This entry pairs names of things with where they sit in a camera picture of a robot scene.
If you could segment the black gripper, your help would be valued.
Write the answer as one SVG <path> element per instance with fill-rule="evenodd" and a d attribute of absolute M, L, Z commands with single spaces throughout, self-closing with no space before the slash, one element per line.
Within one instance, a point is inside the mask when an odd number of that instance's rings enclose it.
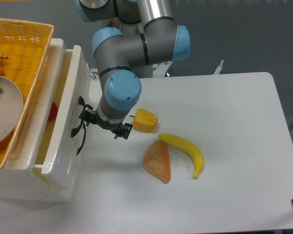
<path fill-rule="evenodd" d="M 97 111 L 93 110 L 93 107 L 85 104 L 82 112 L 79 115 L 79 119 L 82 122 L 85 122 L 86 126 L 90 123 L 99 125 L 102 129 L 110 130 L 114 133 L 114 138 L 123 138 L 128 139 L 130 132 L 132 130 L 133 125 L 130 123 L 110 123 L 108 120 L 103 120 L 100 118 Z"/>

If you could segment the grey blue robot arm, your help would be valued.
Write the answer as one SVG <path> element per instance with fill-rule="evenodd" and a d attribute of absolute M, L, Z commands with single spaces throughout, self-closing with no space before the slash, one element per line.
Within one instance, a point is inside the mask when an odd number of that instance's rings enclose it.
<path fill-rule="evenodd" d="M 85 21 L 118 18 L 127 25 L 141 24 L 142 32 L 125 36 L 117 27 L 105 27 L 92 37 L 102 97 L 96 110 L 85 104 L 80 124 L 71 131 L 74 137 L 89 124 L 128 138 L 132 125 L 124 119 L 137 103 L 142 86 L 132 69 L 175 61 L 189 56 L 188 29 L 177 25 L 167 0 L 79 0 L 76 2 Z"/>

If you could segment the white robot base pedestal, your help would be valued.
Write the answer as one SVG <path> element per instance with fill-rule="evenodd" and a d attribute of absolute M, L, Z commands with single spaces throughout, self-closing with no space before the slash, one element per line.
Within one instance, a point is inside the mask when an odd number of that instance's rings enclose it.
<path fill-rule="evenodd" d="M 137 33 L 142 33 L 143 25 L 141 22 L 138 24 L 125 24 L 121 22 L 118 18 L 112 18 L 107 24 L 103 24 L 107 27 L 117 27 L 121 30 L 124 36 L 132 36 Z M 92 79 L 99 78 L 99 72 L 97 68 L 91 68 L 89 63 L 86 63 L 87 68 Z M 152 78 L 152 77 L 169 77 L 168 69 L 172 65 L 171 61 L 166 61 L 162 63 L 157 63 L 154 65 L 136 67 L 132 69 L 139 78 Z"/>

